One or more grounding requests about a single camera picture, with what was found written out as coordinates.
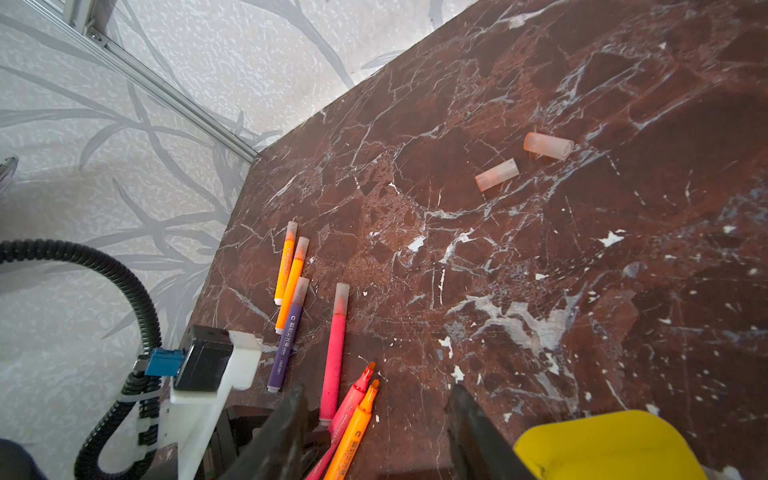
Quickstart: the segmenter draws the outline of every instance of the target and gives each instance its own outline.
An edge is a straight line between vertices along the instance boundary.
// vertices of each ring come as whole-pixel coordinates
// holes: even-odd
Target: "orange highlighter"
[[[286,283],[286,291],[283,294],[283,304],[280,305],[280,314],[277,316],[277,324],[275,325],[275,332],[280,335],[283,335],[283,328],[285,328],[286,321],[288,320],[288,310],[290,310],[293,294],[296,292],[296,284],[299,282],[301,270],[304,268],[306,249],[309,247],[310,239],[307,237],[299,237],[299,241],[296,242],[296,255],[293,257],[293,264],[290,266],[290,275],[288,276],[288,283]]]
[[[283,259],[280,260],[280,272],[277,274],[275,305],[283,305],[283,297],[286,294],[286,285],[288,284],[288,275],[290,274],[291,260],[293,260],[293,245],[296,243],[296,231],[298,229],[298,223],[288,222],[288,227],[286,227],[286,242],[283,245]]]
[[[333,456],[331,465],[328,467],[328,472],[326,472],[323,480],[343,480],[346,477],[349,465],[352,463],[352,459],[355,458],[357,448],[360,446],[362,436],[365,434],[366,428],[368,428],[368,422],[371,421],[373,399],[376,398],[376,393],[378,392],[379,380],[373,380],[365,398],[362,399],[360,405],[355,410],[355,414],[352,415],[352,420],[349,422],[349,426],[341,438],[339,448],[336,450],[336,454]]]

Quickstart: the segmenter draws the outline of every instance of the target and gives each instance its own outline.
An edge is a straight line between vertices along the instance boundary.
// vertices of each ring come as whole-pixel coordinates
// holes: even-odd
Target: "zip tie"
[[[137,419],[136,431],[139,433],[146,432],[152,425],[160,425],[160,417]]]
[[[140,402],[141,400],[153,399],[160,396],[160,390],[161,389],[152,390],[151,392],[146,393],[137,393],[136,395],[120,394],[118,395],[117,401],[122,403],[135,403]]]

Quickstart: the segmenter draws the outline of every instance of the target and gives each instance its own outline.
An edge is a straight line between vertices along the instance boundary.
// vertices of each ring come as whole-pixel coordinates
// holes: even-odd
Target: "translucent pink cap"
[[[565,160],[565,158],[573,151],[574,142],[573,140],[531,132],[528,135],[525,135],[523,148],[527,151],[532,151],[535,154],[546,155],[547,157],[557,158],[558,160]]]
[[[296,281],[296,290],[293,292],[293,305],[303,305],[304,297],[306,296],[306,289],[310,287],[310,279],[300,276]]]
[[[293,255],[293,259],[304,261],[306,258],[306,250],[308,248],[310,248],[310,239],[307,237],[299,237],[299,241],[296,242],[296,253]]]
[[[333,315],[346,316],[346,304],[349,302],[349,285],[336,284],[336,298],[333,301]]]
[[[296,240],[296,231],[299,229],[299,224],[296,222],[288,222],[286,227],[286,240]]]
[[[504,180],[509,180],[512,177],[517,177],[520,174],[518,165],[515,163],[514,158],[510,158],[503,164],[496,165],[491,170],[484,171],[475,177],[475,181],[480,187],[480,191],[484,192],[487,189],[500,184]]]

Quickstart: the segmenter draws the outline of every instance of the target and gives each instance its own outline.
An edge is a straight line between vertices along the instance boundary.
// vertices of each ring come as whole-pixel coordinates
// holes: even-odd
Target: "purple marker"
[[[275,363],[272,365],[270,380],[266,383],[266,390],[275,393],[283,388],[283,380],[286,378],[288,367],[288,358],[293,348],[293,340],[296,338],[296,332],[299,330],[299,319],[304,305],[306,289],[310,286],[310,279],[299,277],[296,282],[296,291],[293,294],[293,300],[288,310],[288,323],[286,324],[283,335],[280,336],[280,343],[277,344],[277,355]]]

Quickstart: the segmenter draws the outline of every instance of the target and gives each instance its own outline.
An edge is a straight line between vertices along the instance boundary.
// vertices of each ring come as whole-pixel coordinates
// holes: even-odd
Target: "cable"
[[[160,323],[157,321],[152,299],[141,281],[125,265],[106,253],[79,243],[62,240],[13,240],[0,243],[0,264],[20,260],[58,260],[76,263],[106,276],[125,295],[136,313],[141,332],[141,348],[146,358],[153,349],[161,346]],[[137,395],[160,388],[161,379],[146,376],[142,371],[128,374],[121,390],[123,395]],[[155,450],[151,449],[138,462],[119,473],[103,472],[98,466],[101,450],[112,437],[118,426],[133,409],[135,402],[116,401],[83,443],[74,463],[74,476],[79,479],[139,480],[154,460]],[[158,397],[142,400],[139,406],[140,418],[160,416]],[[138,435],[139,445],[153,445],[157,442],[157,425]]]

